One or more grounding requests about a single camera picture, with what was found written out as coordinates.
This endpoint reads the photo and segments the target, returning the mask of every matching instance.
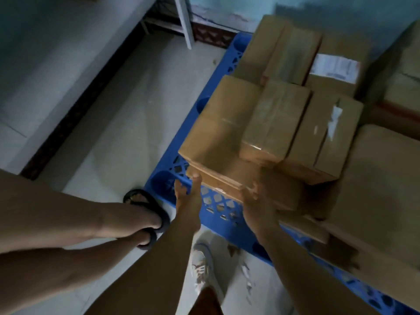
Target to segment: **white sneaker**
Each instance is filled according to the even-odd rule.
[[[191,253],[190,269],[197,295],[201,293],[203,288],[211,286],[217,294],[220,305],[222,305],[225,297],[214,274],[210,249],[205,243],[194,245]]]

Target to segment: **cable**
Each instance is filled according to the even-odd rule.
[[[172,13],[173,15],[176,15],[177,17],[179,17],[179,15],[178,15],[178,13],[175,13],[174,11],[172,11],[172,10],[170,10],[167,6],[166,6],[166,4],[164,3],[164,2],[162,2],[161,0],[158,0],[157,1],[157,3],[159,4],[159,5],[162,5],[169,13]],[[213,21],[213,20],[210,20],[210,19],[207,19],[207,18],[205,18],[205,17],[203,17],[203,16],[201,16],[201,15],[198,15],[198,14],[196,14],[196,13],[194,13],[194,12],[191,12],[191,11],[189,11],[189,10],[187,10],[188,11],[188,13],[189,14],[192,14],[192,15],[195,15],[196,17],[198,17],[198,18],[200,18],[200,19],[202,19],[202,20],[204,20],[204,21],[206,21],[206,22],[210,22],[210,23],[213,23],[213,24],[215,24],[215,25],[218,25],[218,26],[222,26],[222,27],[224,27],[224,28],[229,28],[229,29],[231,29],[231,30],[235,30],[235,31],[238,31],[238,32],[244,32],[244,33],[249,33],[249,32],[247,32],[247,31],[243,31],[243,30],[239,30],[239,29],[237,29],[237,28],[231,28],[230,26],[226,26],[226,25],[223,25],[223,24],[220,24],[220,23],[216,23],[215,21]]]

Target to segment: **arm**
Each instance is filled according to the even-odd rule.
[[[190,195],[177,180],[177,215],[169,229],[88,309],[94,314],[175,314],[192,238],[200,229],[201,177],[193,178]]]
[[[247,189],[242,190],[245,221],[270,256],[298,313],[377,315],[373,307],[328,274],[281,229],[265,190],[259,185],[256,189],[257,198]]]

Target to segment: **black sandal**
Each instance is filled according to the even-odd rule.
[[[137,202],[137,201],[131,200],[131,197],[136,194],[141,194],[142,196],[146,198],[148,202],[142,202],[142,201]],[[162,226],[160,228],[154,229],[154,228],[148,227],[147,229],[151,229],[157,233],[163,233],[168,229],[169,225],[171,224],[171,219],[169,218],[169,215],[165,211],[165,209],[163,209],[159,205],[159,203],[150,193],[148,193],[147,191],[144,191],[143,189],[133,189],[127,192],[126,195],[124,196],[123,202],[127,203],[127,200],[130,200],[129,203],[131,205],[138,205],[141,207],[145,207],[149,209],[150,211],[155,212],[160,217],[160,219],[162,220]]]
[[[137,245],[137,247],[141,250],[147,251],[152,248],[153,244],[155,244],[156,240],[158,239],[158,236],[156,235],[155,229],[153,229],[152,227],[147,227],[145,229],[142,229],[141,231],[145,231],[150,234],[150,242],[145,245],[139,244]]]

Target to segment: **white label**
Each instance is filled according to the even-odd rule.
[[[331,113],[331,120],[328,122],[328,138],[331,139],[331,141],[334,138],[334,133],[336,132],[337,124],[342,113],[342,108],[337,106],[333,107],[333,112]]]
[[[358,61],[342,56],[317,54],[310,74],[355,84],[359,71],[360,62]]]

